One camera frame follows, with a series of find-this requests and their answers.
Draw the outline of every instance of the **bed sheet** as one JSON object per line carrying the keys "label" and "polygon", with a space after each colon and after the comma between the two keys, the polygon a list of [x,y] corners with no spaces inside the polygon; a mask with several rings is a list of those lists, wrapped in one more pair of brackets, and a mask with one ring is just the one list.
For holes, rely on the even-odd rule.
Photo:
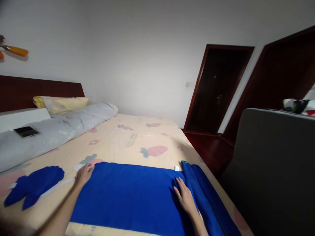
{"label": "bed sheet", "polygon": [[[253,235],[237,208],[176,122],[164,118],[123,114],[117,114],[89,132],[15,167],[10,173],[0,175],[1,212],[9,219],[18,220],[26,226],[37,229],[61,203],[73,185],[71,179],[75,177],[76,171],[86,163],[95,164],[106,161],[166,169],[174,169],[175,166],[179,166],[179,169],[182,170],[180,164],[182,160],[188,161],[190,164],[197,164],[202,168],[241,234]],[[29,175],[46,166],[60,166],[65,171],[62,181],[65,181],[66,184],[41,197],[33,207],[25,211],[22,211],[23,200],[12,206],[3,207],[4,199],[9,193],[9,190],[3,188],[14,183],[18,177]],[[66,235],[148,234],[70,222]]]}

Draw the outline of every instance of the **orange fan blade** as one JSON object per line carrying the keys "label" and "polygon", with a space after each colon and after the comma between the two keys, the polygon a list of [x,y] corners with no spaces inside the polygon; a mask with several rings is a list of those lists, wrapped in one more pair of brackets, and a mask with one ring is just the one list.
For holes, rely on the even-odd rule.
{"label": "orange fan blade", "polygon": [[27,56],[27,54],[29,53],[29,51],[27,51],[25,49],[13,47],[13,46],[7,46],[7,47],[8,47],[9,52],[12,52],[12,53],[19,55],[19,56]]}

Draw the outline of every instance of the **human hand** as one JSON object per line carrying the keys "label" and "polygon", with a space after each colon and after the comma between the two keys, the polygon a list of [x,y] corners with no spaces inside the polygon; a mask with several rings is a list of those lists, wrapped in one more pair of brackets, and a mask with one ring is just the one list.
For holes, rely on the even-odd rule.
{"label": "human hand", "polygon": [[178,191],[178,189],[174,186],[174,191],[176,192],[178,196],[178,200],[181,204],[181,206],[184,208],[184,210],[188,213],[188,215],[192,216],[194,214],[198,214],[195,201],[193,199],[193,196],[189,190],[189,188],[185,185],[184,181],[179,177],[176,178],[178,185],[180,187],[181,195]]}
{"label": "human hand", "polygon": [[92,164],[88,163],[77,172],[75,177],[75,186],[83,187],[91,178],[94,167]]}

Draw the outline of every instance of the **door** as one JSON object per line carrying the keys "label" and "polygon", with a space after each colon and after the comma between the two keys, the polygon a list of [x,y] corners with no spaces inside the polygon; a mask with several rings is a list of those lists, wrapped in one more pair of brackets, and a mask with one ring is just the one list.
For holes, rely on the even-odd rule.
{"label": "door", "polygon": [[217,133],[253,49],[207,45],[185,131]]}
{"label": "door", "polygon": [[315,26],[267,44],[223,136],[235,142],[246,108],[283,108],[286,98],[303,99],[315,83]]}

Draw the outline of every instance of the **blue towel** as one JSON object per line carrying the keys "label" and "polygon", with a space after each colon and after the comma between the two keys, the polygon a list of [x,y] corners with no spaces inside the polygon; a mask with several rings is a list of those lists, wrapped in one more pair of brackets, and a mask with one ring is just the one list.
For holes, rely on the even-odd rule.
{"label": "blue towel", "polygon": [[98,163],[78,197],[71,221],[157,235],[194,235],[173,190],[177,177],[185,181],[182,171]]}
{"label": "blue towel", "polygon": [[210,206],[207,198],[199,185],[199,182],[191,168],[191,165],[186,161],[181,161],[181,166],[186,178],[189,180],[191,188],[194,192],[197,206],[203,217],[204,224],[210,236],[224,236],[224,232],[218,222],[218,219]]}
{"label": "blue towel", "polygon": [[29,176],[21,176],[16,181],[16,186],[4,201],[4,206],[8,207],[24,197],[22,210],[33,206],[40,195],[55,186],[63,179],[65,172],[58,166],[44,167],[34,171]]}
{"label": "blue towel", "polygon": [[230,214],[227,212],[223,202],[203,170],[198,165],[191,165],[191,168],[225,233],[228,236],[240,236],[241,233],[239,229],[231,219]]}

